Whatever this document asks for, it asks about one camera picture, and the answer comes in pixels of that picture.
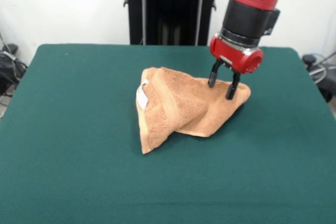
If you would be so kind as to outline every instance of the black bag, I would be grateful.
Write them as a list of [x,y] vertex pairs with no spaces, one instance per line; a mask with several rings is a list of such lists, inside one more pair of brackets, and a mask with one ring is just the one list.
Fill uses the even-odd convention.
[[27,66],[15,56],[6,51],[0,51],[0,95],[3,95],[10,85],[15,88],[25,74]]

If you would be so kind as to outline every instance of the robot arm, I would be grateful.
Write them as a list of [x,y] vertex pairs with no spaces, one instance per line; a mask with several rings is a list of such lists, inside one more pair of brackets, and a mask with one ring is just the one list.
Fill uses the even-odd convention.
[[231,100],[239,84],[240,75],[254,72],[263,60],[258,48],[260,38],[270,35],[280,11],[278,0],[230,0],[223,26],[211,41],[210,51],[216,58],[208,85],[213,87],[221,65],[232,69],[233,82],[226,94]]

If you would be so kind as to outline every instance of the black cylindrical joint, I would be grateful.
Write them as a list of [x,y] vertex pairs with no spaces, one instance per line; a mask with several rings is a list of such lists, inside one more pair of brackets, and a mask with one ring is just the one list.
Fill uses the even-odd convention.
[[226,40],[229,40],[230,42],[239,45],[239,46],[243,46],[246,48],[252,48],[252,47],[257,47],[260,41],[260,38],[248,38],[248,37],[244,37],[241,36],[239,34],[235,34],[227,29],[225,29],[224,27],[222,27],[221,31],[220,31],[220,35],[222,38],[225,38]]
[[243,37],[260,39],[271,13],[271,10],[261,10],[230,0],[223,27]]

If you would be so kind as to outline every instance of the black stand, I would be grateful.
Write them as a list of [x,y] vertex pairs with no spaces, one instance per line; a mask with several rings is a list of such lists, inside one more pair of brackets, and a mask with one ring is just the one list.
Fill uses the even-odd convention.
[[126,0],[133,45],[207,45],[214,0]]

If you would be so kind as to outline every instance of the floor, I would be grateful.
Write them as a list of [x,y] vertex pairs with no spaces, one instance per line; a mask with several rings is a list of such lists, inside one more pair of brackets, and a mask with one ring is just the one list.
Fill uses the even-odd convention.
[[334,97],[330,102],[329,102],[329,106],[332,110],[332,112],[334,113],[334,116],[336,118],[336,97]]
[[9,97],[0,97],[0,120],[3,117],[10,100],[11,99]]

